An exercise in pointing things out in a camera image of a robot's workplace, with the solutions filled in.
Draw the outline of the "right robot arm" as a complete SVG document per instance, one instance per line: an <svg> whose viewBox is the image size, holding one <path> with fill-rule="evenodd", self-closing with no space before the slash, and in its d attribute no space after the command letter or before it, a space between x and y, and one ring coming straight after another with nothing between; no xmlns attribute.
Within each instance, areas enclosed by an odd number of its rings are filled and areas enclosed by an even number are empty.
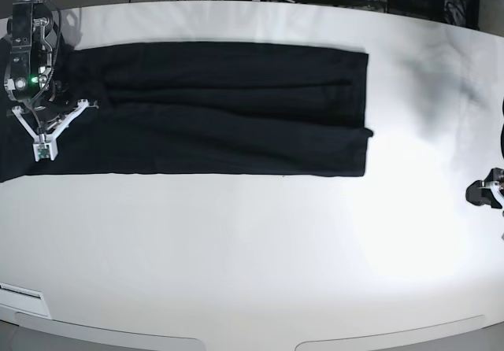
<svg viewBox="0 0 504 351"><path fill-rule="evenodd" d="M31 136L36 159L54 159L63 131L96 105L69 75L72 47L64 40L62 21L52 0L13 0L7 21L10 52L3 76L11 102L7 113Z"/></svg>

